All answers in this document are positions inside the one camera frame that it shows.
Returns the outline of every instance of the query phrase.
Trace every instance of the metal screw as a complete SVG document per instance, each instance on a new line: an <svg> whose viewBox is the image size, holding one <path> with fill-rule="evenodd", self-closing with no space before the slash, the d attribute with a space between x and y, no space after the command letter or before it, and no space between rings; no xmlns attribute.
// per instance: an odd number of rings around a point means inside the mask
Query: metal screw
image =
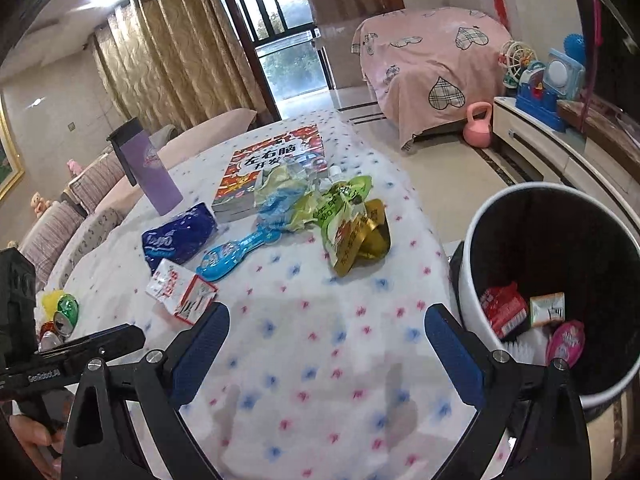
<svg viewBox="0 0 640 480"><path fill-rule="evenodd" d="M494 350L492 356L499 363L506 363L511 359L511 356L505 350Z"/></svg>
<svg viewBox="0 0 640 480"><path fill-rule="evenodd" d="M91 359L89 364L86 366L90 371L95 372L98 368L102 366L101 359Z"/></svg>
<svg viewBox="0 0 640 480"><path fill-rule="evenodd" d="M162 359L162 350L152 350L146 355L147 363L157 363Z"/></svg>
<svg viewBox="0 0 640 480"><path fill-rule="evenodd" d="M566 361L564 359L559 358L559 357L555 357L554 359L552 359L551 362L554 364L554 366L558 370L568 370L569 369L569 365L566 363Z"/></svg>

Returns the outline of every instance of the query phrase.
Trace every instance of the pink bed cover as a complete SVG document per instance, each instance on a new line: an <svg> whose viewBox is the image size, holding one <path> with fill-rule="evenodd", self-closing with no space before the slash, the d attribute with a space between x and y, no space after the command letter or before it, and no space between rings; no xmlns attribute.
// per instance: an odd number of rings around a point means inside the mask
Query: pink bed cover
<svg viewBox="0 0 640 480"><path fill-rule="evenodd" d="M498 53L510 39L479 10L397 10L362 22L352 52L407 147L424 130L463 119L469 104L503 93Z"/></svg>

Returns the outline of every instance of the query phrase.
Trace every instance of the pink kettlebell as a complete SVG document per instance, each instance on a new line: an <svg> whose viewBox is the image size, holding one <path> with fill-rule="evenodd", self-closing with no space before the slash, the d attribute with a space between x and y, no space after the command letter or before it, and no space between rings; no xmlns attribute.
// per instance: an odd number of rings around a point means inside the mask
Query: pink kettlebell
<svg viewBox="0 0 640 480"><path fill-rule="evenodd" d="M474 114L486 110L484 119L474 119ZM473 103L466 109L466 125L462 136L466 142L475 148L488 148L491 144L491 114L494 107L491 103L480 101Z"/></svg>

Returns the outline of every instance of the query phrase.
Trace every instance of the ceiling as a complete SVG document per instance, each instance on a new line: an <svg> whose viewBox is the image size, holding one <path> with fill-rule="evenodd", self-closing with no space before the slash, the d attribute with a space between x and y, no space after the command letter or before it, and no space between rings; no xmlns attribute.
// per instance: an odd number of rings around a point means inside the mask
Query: ceiling
<svg viewBox="0 0 640 480"><path fill-rule="evenodd" d="M0 67L0 82L32 66L45 66L80 52L111 8L74 10L89 0L50 0Z"/></svg>

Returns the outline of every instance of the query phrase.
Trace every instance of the ceiling light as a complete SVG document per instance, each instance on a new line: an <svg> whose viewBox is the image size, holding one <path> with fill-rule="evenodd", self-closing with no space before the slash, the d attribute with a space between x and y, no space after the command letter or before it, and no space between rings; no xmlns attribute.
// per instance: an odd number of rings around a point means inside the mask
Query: ceiling light
<svg viewBox="0 0 640 480"><path fill-rule="evenodd" d="M27 108L33 108L34 106L38 106L41 102L44 101L46 97L38 97L33 103L31 103Z"/></svg>
<svg viewBox="0 0 640 480"><path fill-rule="evenodd" d="M89 3L78 7L76 10L95 9L97 7L113 7L122 0L89 0Z"/></svg>

